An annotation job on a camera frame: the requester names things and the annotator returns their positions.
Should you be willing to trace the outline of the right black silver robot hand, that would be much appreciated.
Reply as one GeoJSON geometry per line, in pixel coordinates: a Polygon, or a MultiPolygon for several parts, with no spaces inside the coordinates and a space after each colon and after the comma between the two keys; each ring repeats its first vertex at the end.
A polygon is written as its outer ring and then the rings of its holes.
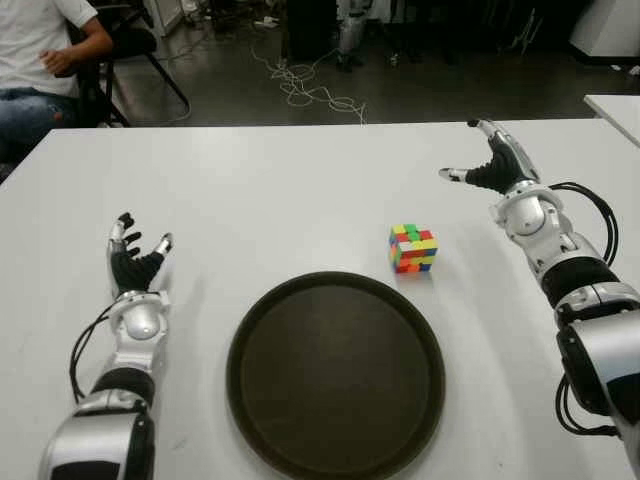
{"type": "Polygon", "coordinates": [[[520,182],[540,182],[540,176],[522,145],[502,125],[488,119],[471,119],[467,125],[485,134],[492,152],[491,159],[472,169],[442,168],[438,172],[441,178],[502,195],[520,182]]]}

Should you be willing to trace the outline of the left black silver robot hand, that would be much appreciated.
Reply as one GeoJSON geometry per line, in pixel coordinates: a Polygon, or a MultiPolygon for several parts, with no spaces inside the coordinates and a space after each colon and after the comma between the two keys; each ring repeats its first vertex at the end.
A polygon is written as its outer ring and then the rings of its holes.
{"type": "Polygon", "coordinates": [[[141,255],[140,249],[132,244],[142,234],[127,233],[134,225],[132,215],[125,212],[116,219],[109,233],[106,259],[114,299],[132,291],[148,291],[174,246],[173,235],[166,233],[153,250],[141,255]]]}

